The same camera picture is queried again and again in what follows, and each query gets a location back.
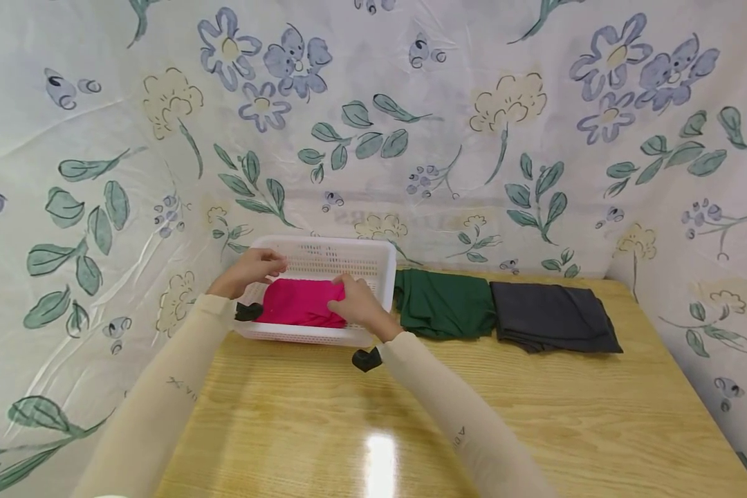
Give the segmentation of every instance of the green shirt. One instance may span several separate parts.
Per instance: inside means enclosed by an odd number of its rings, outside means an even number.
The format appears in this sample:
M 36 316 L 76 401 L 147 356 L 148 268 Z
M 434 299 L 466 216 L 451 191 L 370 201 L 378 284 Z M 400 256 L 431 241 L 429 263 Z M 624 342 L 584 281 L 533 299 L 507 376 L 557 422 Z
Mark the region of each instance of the green shirt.
M 401 326 L 415 334 L 474 339 L 490 335 L 495 326 L 495 305 L 483 278 L 399 270 L 394 295 Z

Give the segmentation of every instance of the arm sleeve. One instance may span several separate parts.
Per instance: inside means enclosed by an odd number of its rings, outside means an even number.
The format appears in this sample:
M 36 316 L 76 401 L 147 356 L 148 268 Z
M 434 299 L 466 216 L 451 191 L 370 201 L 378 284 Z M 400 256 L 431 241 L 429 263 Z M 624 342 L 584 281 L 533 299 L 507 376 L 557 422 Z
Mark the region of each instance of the arm sleeve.
M 390 374 L 406 387 L 454 447 L 483 498 L 556 498 L 530 453 L 498 414 L 415 335 L 378 346 Z
M 152 497 L 230 329 L 232 301 L 201 295 L 109 421 L 73 498 Z

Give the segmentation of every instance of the person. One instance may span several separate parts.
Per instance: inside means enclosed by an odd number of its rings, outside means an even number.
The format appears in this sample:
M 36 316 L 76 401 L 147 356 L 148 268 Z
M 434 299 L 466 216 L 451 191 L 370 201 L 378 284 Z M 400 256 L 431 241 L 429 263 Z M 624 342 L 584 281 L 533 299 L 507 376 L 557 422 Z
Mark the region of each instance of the person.
M 149 498 L 163 478 L 217 348 L 231 329 L 234 299 L 253 282 L 270 283 L 288 262 L 251 248 L 200 295 L 176 335 L 155 356 L 104 430 L 74 498 Z M 327 307 L 378 337 L 390 374 L 440 427 L 480 496 L 554 498 L 555 491 L 515 434 L 415 335 L 401 329 L 363 279 L 343 274 L 346 297 Z

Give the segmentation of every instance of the basket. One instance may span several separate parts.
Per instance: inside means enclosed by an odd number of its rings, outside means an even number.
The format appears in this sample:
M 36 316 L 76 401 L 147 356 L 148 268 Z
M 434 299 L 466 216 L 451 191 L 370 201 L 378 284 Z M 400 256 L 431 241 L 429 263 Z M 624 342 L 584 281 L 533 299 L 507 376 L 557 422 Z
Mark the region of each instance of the basket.
M 272 248 L 288 258 L 288 272 L 284 278 L 326 281 L 341 273 L 363 278 L 382 307 L 390 311 L 396 279 L 396 250 L 388 241 L 268 235 L 254 241 L 252 247 Z M 262 303 L 266 287 L 265 284 L 251 284 L 238 301 L 246 305 Z M 258 340 L 349 347 L 368 347 L 373 342 L 368 331 L 358 325 L 326 329 L 323 326 L 235 322 L 235 330 L 243 337 Z

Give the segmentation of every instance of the white wall cover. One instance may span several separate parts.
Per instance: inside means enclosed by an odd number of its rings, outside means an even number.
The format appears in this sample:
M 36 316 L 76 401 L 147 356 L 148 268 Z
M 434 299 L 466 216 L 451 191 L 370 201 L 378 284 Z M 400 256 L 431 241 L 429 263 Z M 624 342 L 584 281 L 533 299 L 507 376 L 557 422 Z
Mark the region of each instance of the white wall cover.
M 1 0 L 0 496 L 272 232 L 619 278 L 747 466 L 747 0 Z

